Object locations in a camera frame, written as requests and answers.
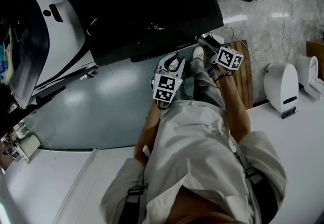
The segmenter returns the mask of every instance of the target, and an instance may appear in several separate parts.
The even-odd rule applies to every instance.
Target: brown cardboard box
[[[307,56],[316,56],[318,59],[318,78],[324,80],[324,41],[312,40],[306,42]]]

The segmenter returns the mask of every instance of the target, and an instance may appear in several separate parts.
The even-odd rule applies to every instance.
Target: sleeve
[[[100,213],[106,223],[119,222],[128,190],[138,185],[143,171],[144,166],[140,162],[133,158],[126,159],[100,203]]]
[[[287,177],[278,155],[263,131],[254,131],[244,137],[239,143],[246,160],[265,174],[284,198]]]

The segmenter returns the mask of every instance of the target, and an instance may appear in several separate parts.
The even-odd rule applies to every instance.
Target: gray pants
[[[225,109],[225,104],[222,99],[221,92],[214,84],[213,80],[209,78],[207,72],[204,69],[203,61],[199,58],[193,59],[190,62],[190,70],[192,72],[194,82],[193,99],[204,101]],[[173,100],[193,99],[186,94],[183,82]]]

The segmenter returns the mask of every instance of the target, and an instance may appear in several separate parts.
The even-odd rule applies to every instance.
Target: marble floor
[[[247,40],[252,59],[254,102],[265,99],[263,76],[270,62],[286,62],[288,41],[282,15],[285,11],[287,38],[291,43],[289,62],[306,53],[306,41],[318,39],[324,29],[324,0],[217,0],[225,26],[215,33],[227,43],[232,30],[240,40]],[[179,52],[191,60],[194,47]],[[43,148],[81,149],[133,146],[145,123],[152,99],[149,84],[161,57],[137,63],[130,59],[98,69],[93,79],[69,84],[52,101],[25,119],[29,130],[39,137]],[[188,95],[193,80],[187,78]]]
[[[224,27],[214,33],[225,42],[247,40],[252,60],[254,103],[265,99],[263,80],[265,67],[272,62],[287,62],[289,42],[284,36],[285,12],[286,36],[290,41],[289,63],[295,65],[299,54],[306,54],[306,41],[320,39],[324,30],[324,0],[217,0]]]

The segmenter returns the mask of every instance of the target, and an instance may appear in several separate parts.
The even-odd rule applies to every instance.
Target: black slot
[[[294,100],[297,100],[297,96],[295,96],[295,97],[291,97],[291,98],[289,98],[289,99],[287,99],[287,100],[284,100],[283,103],[284,103],[284,104],[287,104],[287,103],[292,102],[292,101],[294,101]]]
[[[50,10],[53,14],[53,17],[54,19],[57,21],[57,22],[63,22],[62,18],[61,18],[61,15],[59,14],[59,11],[57,10],[55,4],[51,4],[50,5]]]

